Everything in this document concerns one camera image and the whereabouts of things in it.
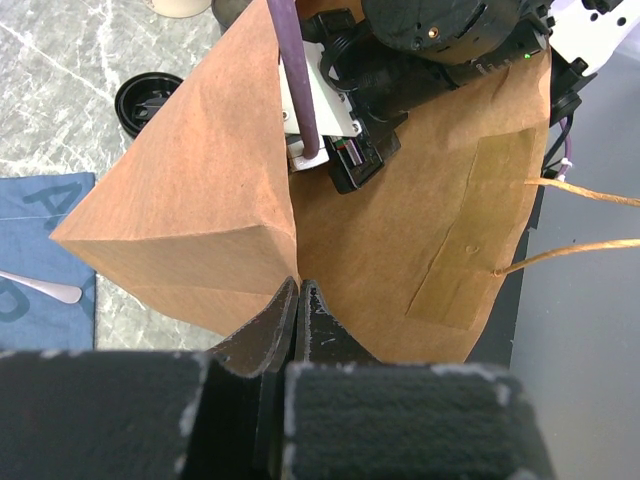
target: brown paper bag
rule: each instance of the brown paper bag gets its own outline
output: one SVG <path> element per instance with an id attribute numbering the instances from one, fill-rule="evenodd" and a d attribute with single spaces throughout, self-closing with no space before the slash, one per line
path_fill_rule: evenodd
<path id="1" fill-rule="evenodd" d="M 359 2 L 299 1 L 301 11 Z M 549 109 L 538 55 L 410 114 L 359 192 L 290 177 L 299 273 L 388 361 L 462 361 L 530 214 Z M 230 333 L 296 275 L 277 45 L 254 0 L 54 233 L 163 313 Z"/>

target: blue cloth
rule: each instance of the blue cloth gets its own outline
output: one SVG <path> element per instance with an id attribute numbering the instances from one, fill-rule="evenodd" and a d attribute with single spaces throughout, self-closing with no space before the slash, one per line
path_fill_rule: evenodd
<path id="1" fill-rule="evenodd" d="M 93 348 L 96 274 L 49 235 L 94 184 L 92 173 L 0 179 L 0 270 L 83 291 L 67 305 L 0 278 L 0 350 Z"/>

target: metal utensil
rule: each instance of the metal utensil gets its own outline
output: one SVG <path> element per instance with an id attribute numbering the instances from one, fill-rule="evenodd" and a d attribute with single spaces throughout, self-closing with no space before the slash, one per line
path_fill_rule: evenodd
<path id="1" fill-rule="evenodd" d="M 34 280 L 33 278 L 14 275 L 13 273 L 3 272 L 0 270 L 0 277 L 12 280 L 14 282 L 31 287 L 34 290 L 49 295 L 62 303 L 78 303 L 82 298 L 82 289 L 72 285 L 64 285 L 61 283 L 43 282 L 42 280 Z"/>

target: black bowl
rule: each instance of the black bowl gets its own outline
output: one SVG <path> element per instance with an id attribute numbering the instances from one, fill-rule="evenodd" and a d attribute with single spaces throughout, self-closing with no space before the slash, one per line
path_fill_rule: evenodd
<path id="1" fill-rule="evenodd" d="M 115 101 L 122 128 L 136 138 L 181 83 L 180 77 L 161 72 L 143 73 L 124 82 Z"/>

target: marble tablecloth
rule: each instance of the marble tablecloth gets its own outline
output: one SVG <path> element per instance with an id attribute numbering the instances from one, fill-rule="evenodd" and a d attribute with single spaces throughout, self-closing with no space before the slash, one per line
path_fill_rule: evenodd
<path id="1" fill-rule="evenodd" d="M 131 143 L 113 99 L 148 71 L 186 77 L 220 38 L 209 10 L 160 17 L 143 0 L 0 2 L 0 176 L 92 171 Z M 98 277 L 100 349 L 205 349 L 219 335 L 165 317 Z"/>

